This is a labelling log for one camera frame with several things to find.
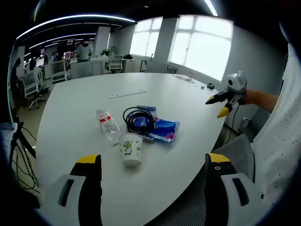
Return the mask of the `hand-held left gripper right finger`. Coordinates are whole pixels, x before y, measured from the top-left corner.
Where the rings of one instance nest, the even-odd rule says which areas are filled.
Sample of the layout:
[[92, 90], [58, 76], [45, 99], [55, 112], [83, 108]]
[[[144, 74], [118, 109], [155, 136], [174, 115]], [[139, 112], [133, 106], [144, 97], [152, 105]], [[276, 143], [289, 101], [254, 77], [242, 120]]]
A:
[[261, 218], [261, 199], [252, 180], [215, 153], [206, 154], [205, 173], [205, 225], [255, 225]]

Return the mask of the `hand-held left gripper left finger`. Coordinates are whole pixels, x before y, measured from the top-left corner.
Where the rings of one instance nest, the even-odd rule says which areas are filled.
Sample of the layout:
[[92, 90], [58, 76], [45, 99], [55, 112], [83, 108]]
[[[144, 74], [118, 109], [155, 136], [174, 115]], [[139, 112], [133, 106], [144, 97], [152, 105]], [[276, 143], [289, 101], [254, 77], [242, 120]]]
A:
[[45, 193], [40, 215], [51, 226], [101, 226], [101, 155], [84, 156]]

